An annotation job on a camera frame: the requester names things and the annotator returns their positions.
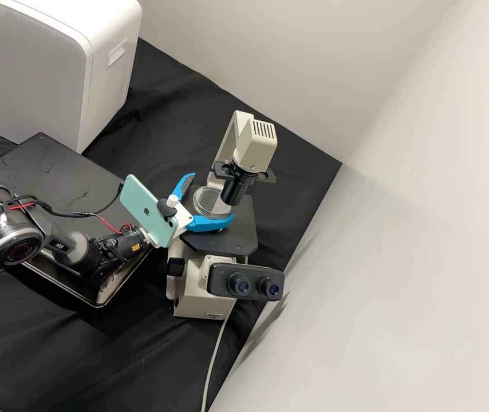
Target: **red wire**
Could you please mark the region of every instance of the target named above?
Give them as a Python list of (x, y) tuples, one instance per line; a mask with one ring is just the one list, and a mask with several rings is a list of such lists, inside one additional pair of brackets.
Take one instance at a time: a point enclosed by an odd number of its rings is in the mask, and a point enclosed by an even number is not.
[(95, 216), (95, 217), (97, 217), (99, 220), (101, 220), (101, 221), (102, 221), (102, 222), (105, 224), (105, 226), (107, 226), (107, 227), (108, 227), (108, 228), (109, 228), (109, 229), (110, 229), (110, 230), (111, 230), (113, 233), (116, 233), (116, 234), (118, 234), (118, 235), (120, 235), (120, 234), (122, 233), (120, 230), (115, 229), (115, 228), (113, 227), (113, 225), (107, 221), (107, 219), (106, 219), (106, 218), (101, 217), (100, 215), (97, 215), (97, 214), (95, 214), (95, 213), (90, 213), (90, 215)]
[[(10, 209), (10, 210), (20, 210), (20, 209), (25, 209), (25, 208), (28, 208), (28, 207), (30, 207), (30, 206), (32, 206), (32, 205), (34, 205), (34, 202), (28, 202), (28, 203), (23, 203), (23, 204), (18, 204), (18, 205), (12, 205), (12, 206), (9, 206), (9, 209)], [(107, 221), (107, 219), (106, 219), (106, 218), (104, 218), (104, 217), (102, 217), (102, 216), (100, 216), (100, 215), (97, 215), (97, 214), (95, 214), (95, 213), (90, 213), (90, 215), (91, 215), (91, 216), (95, 216), (95, 217), (97, 217), (99, 220), (101, 220), (101, 221), (102, 221), (102, 222), (103, 222), (103, 223), (104, 223), (104, 224), (105, 224), (105, 225), (106, 225), (106, 226), (107, 226), (107, 227), (108, 227), (108, 228), (109, 228), (109, 229), (110, 229), (110, 230), (111, 230), (113, 233), (116, 233), (116, 234), (118, 234), (118, 235), (120, 235), (120, 234), (122, 233), (121, 231), (119, 231), (119, 230), (115, 229), (115, 228), (113, 227), (113, 225)], [(123, 227), (126, 227), (126, 226), (127, 226), (127, 227), (132, 227), (132, 225), (129, 225), (129, 224), (126, 224), (126, 225), (124, 225)]]

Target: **gray wall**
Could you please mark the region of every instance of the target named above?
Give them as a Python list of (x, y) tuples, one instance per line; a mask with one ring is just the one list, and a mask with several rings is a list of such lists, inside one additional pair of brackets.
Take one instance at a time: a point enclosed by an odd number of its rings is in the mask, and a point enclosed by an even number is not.
[(343, 167), (212, 411), (489, 411), (489, 0)]
[(140, 35), (346, 162), (452, 0), (140, 0)]

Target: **clear petri dish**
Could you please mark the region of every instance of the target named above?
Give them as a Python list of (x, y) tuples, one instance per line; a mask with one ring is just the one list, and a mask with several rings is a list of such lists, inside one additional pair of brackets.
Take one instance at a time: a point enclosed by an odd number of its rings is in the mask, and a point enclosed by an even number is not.
[(206, 217), (227, 216), (231, 212), (231, 206), (220, 199), (221, 189), (212, 186), (202, 186), (193, 196), (195, 210)]

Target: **smartphone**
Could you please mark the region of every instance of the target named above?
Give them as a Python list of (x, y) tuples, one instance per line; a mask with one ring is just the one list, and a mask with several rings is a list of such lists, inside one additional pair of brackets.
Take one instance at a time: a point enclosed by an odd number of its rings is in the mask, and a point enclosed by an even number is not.
[(158, 199), (136, 178), (128, 175), (120, 193), (120, 203), (161, 247), (168, 247), (178, 228), (174, 217), (166, 218), (157, 209)]

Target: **black cloth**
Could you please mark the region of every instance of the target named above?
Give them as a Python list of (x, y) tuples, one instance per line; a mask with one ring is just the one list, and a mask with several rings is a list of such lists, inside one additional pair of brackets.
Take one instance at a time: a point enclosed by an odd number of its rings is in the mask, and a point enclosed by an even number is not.
[[(125, 106), (84, 155), (121, 178), (133, 173), (159, 196), (190, 171), (197, 172), (197, 183), (205, 181), (234, 110), (269, 120), (142, 40), (130, 87)], [(284, 270), (341, 164), (275, 128), (279, 145), (271, 166), (277, 184), (248, 191), (259, 241), (250, 263)], [(0, 155), (12, 146), (0, 138)], [(164, 262), (165, 252), (153, 253), (99, 310), (27, 271), (0, 275), (0, 408), (200, 410), (221, 322), (172, 316), (165, 276), (158, 274)], [(208, 404), (262, 308), (236, 304)]]

